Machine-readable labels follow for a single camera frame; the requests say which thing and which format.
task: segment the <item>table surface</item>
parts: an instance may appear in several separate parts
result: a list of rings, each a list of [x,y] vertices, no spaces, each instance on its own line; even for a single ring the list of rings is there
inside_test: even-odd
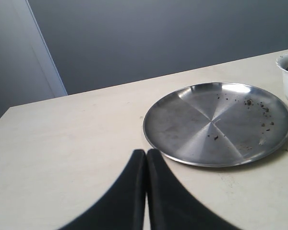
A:
[[[276,58],[285,51],[10,108],[0,119],[0,230],[57,229],[95,203],[133,149],[150,148],[143,118],[153,103],[202,82],[239,82],[283,100]],[[203,204],[245,230],[288,230],[288,142],[231,168],[166,158]],[[144,229],[150,229],[146,215]]]

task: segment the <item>wall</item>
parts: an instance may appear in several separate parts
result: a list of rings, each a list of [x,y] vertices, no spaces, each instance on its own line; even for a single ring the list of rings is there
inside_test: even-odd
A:
[[[25,0],[0,0],[0,117],[11,106],[66,95],[54,70],[41,66],[51,63],[51,58],[37,51],[47,49]]]
[[[288,49],[288,0],[28,0],[68,93]]]

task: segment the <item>white door frame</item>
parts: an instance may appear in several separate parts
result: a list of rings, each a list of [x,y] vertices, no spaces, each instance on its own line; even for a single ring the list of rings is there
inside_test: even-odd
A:
[[[55,97],[66,96],[67,92],[64,84],[53,62],[28,0],[11,0],[11,2],[20,18],[33,52],[37,57],[53,95]]]

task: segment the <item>stainless steel plate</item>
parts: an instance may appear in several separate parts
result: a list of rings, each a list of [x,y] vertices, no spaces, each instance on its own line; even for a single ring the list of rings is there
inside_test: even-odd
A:
[[[273,94],[237,83],[205,83],[163,97],[147,112],[147,140],[169,158],[191,165],[249,163],[288,137],[288,110]]]

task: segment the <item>table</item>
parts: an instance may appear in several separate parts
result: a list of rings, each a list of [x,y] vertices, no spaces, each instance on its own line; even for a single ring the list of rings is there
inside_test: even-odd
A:
[[[288,106],[275,59],[285,51],[10,108],[0,119],[0,230],[56,229],[95,203],[133,149],[158,99],[212,81],[268,90]],[[206,169],[166,158],[203,204],[246,230],[288,230],[288,142],[239,167]],[[144,229],[150,229],[146,215]]]

